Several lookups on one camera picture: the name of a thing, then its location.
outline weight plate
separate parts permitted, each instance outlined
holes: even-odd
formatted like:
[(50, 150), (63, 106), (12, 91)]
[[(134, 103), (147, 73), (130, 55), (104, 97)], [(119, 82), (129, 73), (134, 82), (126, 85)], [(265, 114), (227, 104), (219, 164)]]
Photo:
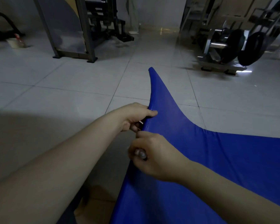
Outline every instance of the weight plate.
[(250, 35), (246, 42), (245, 50), (238, 55), (239, 63), (242, 66), (249, 66), (259, 60), (265, 53), (269, 44), (269, 38), (263, 32), (256, 32)]
[(227, 64), (234, 60), (242, 50), (245, 43), (244, 31), (241, 29), (234, 30), (226, 40), (227, 47), (222, 49), (221, 63)]

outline person's left hand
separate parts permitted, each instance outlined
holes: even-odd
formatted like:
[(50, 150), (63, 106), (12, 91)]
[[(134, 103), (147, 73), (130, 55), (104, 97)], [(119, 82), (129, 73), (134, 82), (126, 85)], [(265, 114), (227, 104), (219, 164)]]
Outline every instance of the person's left hand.
[(139, 103), (125, 105), (114, 110), (114, 112), (119, 118), (122, 118), (122, 131), (128, 131), (131, 129), (135, 133), (139, 131), (139, 126), (137, 126), (139, 121), (143, 120), (146, 116), (154, 117), (158, 113), (157, 111), (149, 110), (147, 106)]

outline blue vinyl cover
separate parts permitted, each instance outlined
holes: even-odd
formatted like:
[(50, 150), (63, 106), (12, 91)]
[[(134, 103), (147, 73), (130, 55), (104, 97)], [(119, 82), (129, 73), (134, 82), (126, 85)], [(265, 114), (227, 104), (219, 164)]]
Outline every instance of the blue vinyl cover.
[[(163, 135), (190, 160), (280, 205), (280, 138), (202, 129), (181, 112), (152, 67), (149, 75), (148, 108), (158, 115), (147, 119), (143, 130)], [(155, 180), (131, 162), (110, 223), (225, 222), (191, 191)]]

